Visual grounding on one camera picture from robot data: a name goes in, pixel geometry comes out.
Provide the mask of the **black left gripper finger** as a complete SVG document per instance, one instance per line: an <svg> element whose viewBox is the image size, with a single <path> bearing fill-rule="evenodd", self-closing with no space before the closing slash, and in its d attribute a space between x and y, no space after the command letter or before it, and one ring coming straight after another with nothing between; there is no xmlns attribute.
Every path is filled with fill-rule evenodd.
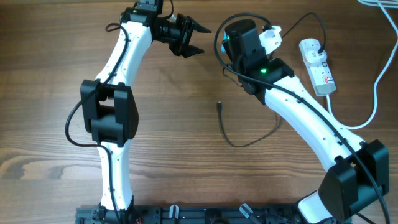
<svg viewBox="0 0 398 224"><path fill-rule="evenodd" d="M182 50L180 51L180 55L183 56L184 58L189 58L191 56L194 56L196 54L202 54L205 51L203 49L200 49L196 46L193 45L186 45L182 47Z"/></svg>
<svg viewBox="0 0 398 224"><path fill-rule="evenodd" d="M200 33L211 33L211 30L207 29L206 27L200 25L197 21L194 19L191 19L192 24L193 24L193 29L197 32Z"/></svg>

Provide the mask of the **blue Galaxy smartphone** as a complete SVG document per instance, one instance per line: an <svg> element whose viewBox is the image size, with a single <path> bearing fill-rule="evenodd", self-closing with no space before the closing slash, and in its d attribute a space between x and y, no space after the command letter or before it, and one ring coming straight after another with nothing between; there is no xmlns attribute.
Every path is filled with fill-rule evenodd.
<svg viewBox="0 0 398 224"><path fill-rule="evenodd" d="M228 46L228 41L229 41L229 36L226 34L226 33L224 33L223 34L223 41L222 41L222 44L221 44L221 53L223 53L223 54L226 54L227 53L227 46Z"/></svg>

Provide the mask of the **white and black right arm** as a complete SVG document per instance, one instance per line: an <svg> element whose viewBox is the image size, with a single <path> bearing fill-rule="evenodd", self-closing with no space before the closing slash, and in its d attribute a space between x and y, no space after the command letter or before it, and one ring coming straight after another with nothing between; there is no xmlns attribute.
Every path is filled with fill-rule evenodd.
<svg viewBox="0 0 398 224"><path fill-rule="evenodd" d="M242 14L220 26L222 45L244 91L275 111L314 151L325 169L318 190L298 203L307 223L334 218L340 222L359 215L373 202L386 207L389 191L389 153L382 142L366 142L342 127L312 98L294 71L279 58L268 58L266 41L279 37L279 28L256 23Z"/></svg>

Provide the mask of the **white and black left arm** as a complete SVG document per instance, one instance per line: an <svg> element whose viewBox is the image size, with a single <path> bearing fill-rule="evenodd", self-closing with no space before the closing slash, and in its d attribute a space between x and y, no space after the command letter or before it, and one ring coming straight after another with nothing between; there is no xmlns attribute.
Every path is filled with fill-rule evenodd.
<svg viewBox="0 0 398 224"><path fill-rule="evenodd" d="M138 1L121 13L106 31L120 30L106 66L80 87L85 129L101 157L103 194L91 223L140 223L129 181L129 146L139 113L132 93L141 61L154 41L166 43L176 56L202 53L190 45L193 32L208 33L190 16L162 15L162 1Z"/></svg>

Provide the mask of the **white USB charger plug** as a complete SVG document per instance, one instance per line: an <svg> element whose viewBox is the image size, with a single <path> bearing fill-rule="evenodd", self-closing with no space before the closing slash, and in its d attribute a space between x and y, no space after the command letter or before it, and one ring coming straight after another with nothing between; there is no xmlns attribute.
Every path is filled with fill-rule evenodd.
<svg viewBox="0 0 398 224"><path fill-rule="evenodd" d="M304 53L303 61L306 66L312 67L316 66L327 59L327 54L325 51L318 52L318 50L308 50Z"/></svg>

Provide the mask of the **white power strip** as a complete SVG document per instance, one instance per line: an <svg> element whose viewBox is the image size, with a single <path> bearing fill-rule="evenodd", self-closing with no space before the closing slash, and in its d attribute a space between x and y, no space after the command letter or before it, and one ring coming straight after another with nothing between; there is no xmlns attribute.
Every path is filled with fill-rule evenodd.
<svg viewBox="0 0 398 224"><path fill-rule="evenodd" d="M321 45L317 39L304 39L299 43L302 58L306 51L318 50L319 52L320 48ZM305 65L305 67L317 96L327 96L336 90L335 81L326 60L316 66L309 67Z"/></svg>

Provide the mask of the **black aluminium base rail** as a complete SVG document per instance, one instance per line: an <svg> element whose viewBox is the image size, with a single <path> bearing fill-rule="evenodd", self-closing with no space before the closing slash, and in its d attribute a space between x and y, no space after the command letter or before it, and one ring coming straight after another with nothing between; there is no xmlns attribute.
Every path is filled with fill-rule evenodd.
<svg viewBox="0 0 398 224"><path fill-rule="evenodd" d="M135 205L119 212L121 223L306 223L293 204L238 207L169 207Z"/></svg>

